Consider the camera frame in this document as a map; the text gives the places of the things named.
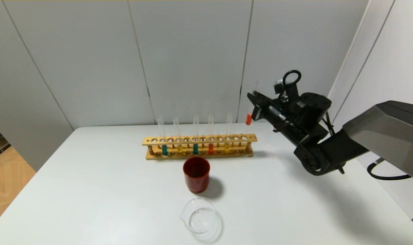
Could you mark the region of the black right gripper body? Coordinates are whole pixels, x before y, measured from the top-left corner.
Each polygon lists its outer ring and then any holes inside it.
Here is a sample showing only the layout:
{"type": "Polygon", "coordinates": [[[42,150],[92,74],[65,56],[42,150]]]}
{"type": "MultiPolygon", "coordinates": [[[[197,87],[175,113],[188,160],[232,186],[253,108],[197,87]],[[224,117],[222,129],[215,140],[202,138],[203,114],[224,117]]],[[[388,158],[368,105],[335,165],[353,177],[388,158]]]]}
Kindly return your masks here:
{"type": "Polygon", "coordinates": [[[268,98],[267,103],[263,107],[254,107],[252,119],[254,121],[265,119],[272,126],[287,125],[287,115],[284,113],[281,101],[278,98],[268,98]]]}

